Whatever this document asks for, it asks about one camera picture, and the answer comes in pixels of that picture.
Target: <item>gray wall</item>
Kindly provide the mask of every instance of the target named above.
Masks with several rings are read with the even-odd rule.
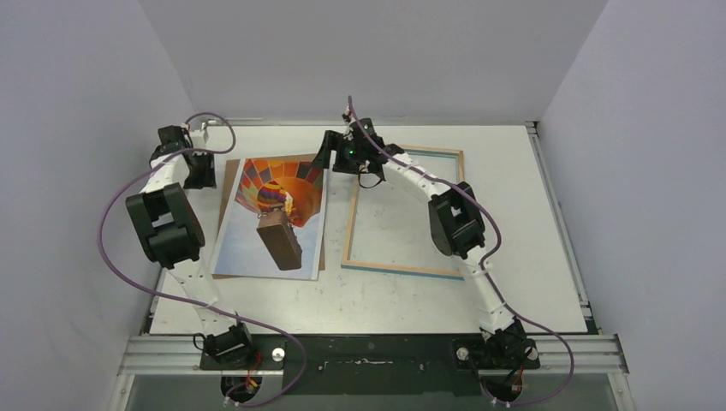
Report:
[[[723,409],[726,3],[610,0],[540,124],[641,410]]]
[[[99,410],[149,298],[94,245],[111,193],[191,104],[135,0],[0,2],[0,408]],[[153,284],[125,211],[112,257]]]
[[[606,0],[140,0],[192,102],[228,116],[539,119]]]

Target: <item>purple cable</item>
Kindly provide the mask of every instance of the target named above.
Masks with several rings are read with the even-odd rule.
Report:
[[[219,308],[214,307],[214,306],[209,306],[208,307],[207,304],[204,303],[204,302],[202,302],[202,301],[196,301],[196,300],[192,300],[190,298],[185,298],[185,297],[180,297],[180,296],[177,296],[177,295],[171,295],[171,294],[162,293],[160,291],[156,291],[155,289],[150,289],[150,288],[148,288],[148,287],[146,287],[144,285],[141,285],[141,284],[135,282],[134,280],[132,280],[131,278],[127,277],[125,274],[123,274],[113,264],[113,262],[109,258],[109,255],[107,254],[106,248],[104,246],[104,225],[106,223],[106,218],[109,216],[109,211],[110,211],[111,207],[116,203],[116,201],[123,195],[123,193],[125,193],[126,190],[128,190],[129,188],[131,188],[131,186],[133,186],[136,182],[139,182],[142,179],[150,176],[151,174],[153,174],[157,170],[159,170],[162,167],[164,167],[166,165],[166,162],[168,162],[172,158],[175,158],[176,156],[182,155],[184,153],[187,153],[187,152],[206,152],[206,153],[209,153],[209,154],[227,154],[228,152],[231,152],[235,148],[235,146],[237,144],[237,135],[235,134],[235,130],[232,128],[232,125],[229,124],[229,122],[227,121],[227,119],[225,119],[224,117],[219,116],[219,115],[217,115],[215,113],[212,113],[212,112],[209,112],[209,111],[203,111],[203,112],[197,113],[197,114],[189,117],[185,121],[185,123],[186,124],[189,124],[189,122],[191,122],[193,119],[195,119],[197,117],[200,117],[200,116],[212,116],[212,117],[216,117],[222,123],[224,123],[224,125],[227,126],[227,128],[229,128],[230,133],[232,133],[232,145],[227,150],[222,150],[222,151],[206,150],[206,149],[201,149],[201,148],[185,148],[184,150],[180,150],[178,152],[174,152],[173,154],[171,154],[170,156],[168,156],[166,158],[166,160],[164,160],[162,163],[157,164],[151,170],[148,170],[148,171],[144,172],[140,176],[137,176],[133,180],[131,180],[130,182],[128,182],[126,185],[124,185],[120,190],[118,190],[111,197],[111,200],[109,201],[109,203],[104,208],[104,212],[103,212],[103,214],[101,216],[101,222],[98,225],[98,233],[97,233],[97,237],[96,237],[96,244],[98,246],[98,252],[101,254],[101,258],[104,260],[104,262],[109,267],[109,269],[111,271],[113,271],[113,273],[116,274],[117,277],[121,278],[121,280],[123,280],[123,282],[125,282],[128,285],[134,287],[135,289],[139,289],[141,291],[144,291],[145,293],[148,293],[148,294],[151,294],[151,295],[155,295],[155,296],[158,296],[158,297],[168,298],[170,300],[179,301],[179,302],[185,302],[187,304],[192,304],[194,306],[205,307],[205,308],[213,311],[214,313],[217,313],[217,314],[220,314],[220,315],[223,315],[223,316],[226,316],[226,317],[230,317],[232,319],[236,319],[236,320],[241,321],[241,322],[244,322],[244,323],[258,325],[260,327],[266,328],[268,330],[275,331],[275,332],[277,332],[277,333],[285,336],[290,341],[292,341],[295,345],[297,345],[298,347],[300,347],[300,350],[302,352],[302,368],[300,369],[300,372],[298,372],[298,374],[293,378],[293,380],[290,381],[289,384],[285,385],[274,396],[272,396],[272,397],[270,397],[270,398],[268,398],[268,399],[266,399],[266,400],[264,400],[262,402],[257,402],[257,403],[254,403],[254,404],[240,404],[241,407],[258,407],[260,405],[268,404],[268,403],[273,402],[276,399],[280,398],[293,385],[295,385],[295,383],[297,383],[298,380],[300,380],[300,378],[302,377],[302,374],[305,372],[305,369],[307,368],[307,350],[302,345],[302,342],[300,340],[298,340],[292,334],[288,333],[285,330],[281,330],[281,329],[277,328],[274,325],[265,324],[263,322],[260,322],[260,321],[254,320],[254,319],[248,319],[248,318],[242,317],[242,316],[237,315],[237,314],[227,313],[226,311],[220,310]],[[229,394],[231,392],[234,392],[234,390],[236,390],[238,387],[239,387],[239,385],[237,385],[235,387],[232,387],[232,389],[230,389],[230,391],[227,392],[227,396],[229,396]]]
[[[408,167],[401,160],[399,160],[398,158],[394,158],[389,153],[387,153],[383,149],[383,147],[381,147],[378,144],[376,144],[376,141],[373,140],[373,138],[368,133],[368,131],[363,127],[363,124],[360,123],[360,120],[358,118],[358,114],[355,112],[355,108],[353,107],[353,97],[351,97],[351,96],[348,96],[348,108],[350,109],[351,116],[353,116],[353,118],[355,119],[355,123],[358,124],[358,128],[360,128],[360,131],[363,132],[363,135],[365,135],[365,137],[368,140],[368,142],[370,142],[376,148],[376,150],[378,150],[378,152],[380,152],[381,154],[383,154],[390,161],[392,161],[392,162],[400,165],[401,167]],[[442,184],[445,184],[445,185],[449,186],[451,189],[453,189],[457,193],[461,194],[461,196],[463,196],[465,199],[467,199],[470,203],[472,203],[473,205],[475,205],[479,209],[479,211],[481,211],[481,213],[485,215],[486,219],[489,220],[489,223],[491,224],[491,227],[494,229],[495,234],[497,234],[497,243],[494,245],[494,248],[492,248],[489,253],[484,254],[484,257],[482,257],[481,260],[479,261],[479,266],[484,271],[484,275],[486,276],[486,279],[489,281],[489,283],[491,284],[492,288],[494,288],[494,291],[497,293],[497,297],[499,297],[499,300],[502,302],[502,304],[504,304],[504,306],[509,310],[509,312],[512,313],[512,315],[514,315],[515,317],[521,319],[525,323],[528,323],[528,324],[530,324],[532,326],[535,326],[535,327],[539,328],[540,330],[545,331],[548,334],[554,336],[555,338],[557,338],[558,340],[560,340],[562,342],[562,344],[564,344],[565,348],[568,351],[568,355],[569,355],[569,373],[568,373],[567,378],[565,378],[564,382],[562,382],[562,384],[560,384],[560,386],[557,387],[556,390],[552,391],[549,395],[542,396],[540,398],[535,398],[535,399],[532,399],[532,400],[526,400],[526,401],[522,401],[522,402],[511,403],[510,406],[512,406],[512,407],[518,407],[518,406],[522,406],[522,405],[532,405],[532,404],[536,404],[538,402],[542,402],[542,401],[549,400],[553,396],[556,396],[557,394],[559,394],[560,392],[562,392],[562,390],[564,390],[569,385],[569,383],[572,381],[572,378],[574,376],[574,353],[572,352],[572,348],[569,346],[568,342],[565,341],[565,339],[562,338],[562,336],[560,336],[559,334],[557,334],[553,330],[545,327],[544,325],[541,325],[539,323],[536,323],[536,322],[528,319],[527,317],[522,316],[521,314],[519,314],[518,312],[516,312],[514,310],[514,308],[510,307],[509,304],[507,304],[507,302],[504,300],[504,296],[502,295],[502,292],[499,290],[499,288],[497,287],[497,285],[494,283],[494,280],[491,278],[489,272],[484,268],[484,262],[485,262],[485,260],[488,259],[489,257],[491,257],[492,254],[496,253],[497,250],[499,250],[499,248],[502,246],[502,232],[499,230],[499,227],[497,226],[497,223],[494,221],[494,218],[491,216],[491,214],[477,200],[475,200],[472,196],[470,196],[469,194],[467,194],[466,192],[464,192],[464,190],[462,190],[461,188],[459,188],[458,186],[456,186],[453,182],[448,182],[448,181],[446,181],[446,180],[444,180],[442,178],[431,177],[431,176],[427,175],[423,170],[420,170],[420,169],[418,169],[416,167],[409,167],[409,169],[412,170],[412,171],[414,171],[415,173],[420,174],[421,176],[423,176],[426,180],[428,180],[430,182],[438,182],[438,183],[442,183]],[[491,393],[486,388],[485,388],[485,392],[489,396],[491,396]],[[507,404],[506,402],[500,401],[498,399],[497,399],[497,403],[502,404],[502,405],[506,405]]]

